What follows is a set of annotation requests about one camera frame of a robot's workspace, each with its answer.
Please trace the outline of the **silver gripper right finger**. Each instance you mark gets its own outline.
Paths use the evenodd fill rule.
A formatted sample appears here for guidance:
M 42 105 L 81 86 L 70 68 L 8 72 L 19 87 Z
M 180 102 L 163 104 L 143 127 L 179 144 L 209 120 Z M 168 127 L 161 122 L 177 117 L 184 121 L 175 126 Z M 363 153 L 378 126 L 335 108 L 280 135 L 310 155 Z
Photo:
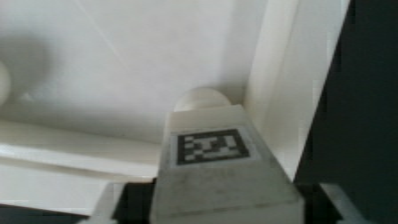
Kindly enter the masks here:
M 303 224 L 372 224 L 331 183 L 296 183 L 303 196 Z

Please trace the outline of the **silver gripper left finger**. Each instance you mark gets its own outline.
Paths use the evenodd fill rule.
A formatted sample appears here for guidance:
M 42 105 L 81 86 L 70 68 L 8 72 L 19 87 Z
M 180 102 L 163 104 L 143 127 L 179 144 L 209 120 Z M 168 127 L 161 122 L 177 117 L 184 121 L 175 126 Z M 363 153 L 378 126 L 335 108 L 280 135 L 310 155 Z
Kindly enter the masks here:
M 109 183 L 86 224 L 148 224 L 154 183 Z

